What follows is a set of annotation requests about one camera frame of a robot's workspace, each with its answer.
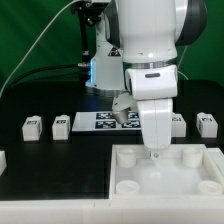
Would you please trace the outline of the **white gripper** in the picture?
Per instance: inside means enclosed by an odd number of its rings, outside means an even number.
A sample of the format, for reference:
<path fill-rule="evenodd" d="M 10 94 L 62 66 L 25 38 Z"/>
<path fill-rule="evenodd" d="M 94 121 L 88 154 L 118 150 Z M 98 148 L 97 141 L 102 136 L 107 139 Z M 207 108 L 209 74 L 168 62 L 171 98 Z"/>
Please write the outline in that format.
<path fill-rule="evenodd" d="M 177 96 L 177 67 L 127 69 L 127 89 L 137 102 L 142 137 L 150 158 L 160 157 L 158 151 L 171 144 L 173 98 Z"/>

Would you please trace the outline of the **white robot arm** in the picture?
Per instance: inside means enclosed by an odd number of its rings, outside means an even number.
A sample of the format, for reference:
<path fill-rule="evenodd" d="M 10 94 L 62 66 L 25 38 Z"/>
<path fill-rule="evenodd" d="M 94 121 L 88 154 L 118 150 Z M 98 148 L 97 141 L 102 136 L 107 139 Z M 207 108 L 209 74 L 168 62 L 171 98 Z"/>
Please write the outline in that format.
<path fill-rule="evenodd" d="M 171 144 L 177 96 L 178 46 L 198 39 L 207 24 L 204 0 L 90 0 L 102 4 L 97 53 L 88 87 L 110 92 L 119 123 L 134 109 L 145 149 L 153 159 Z"/>

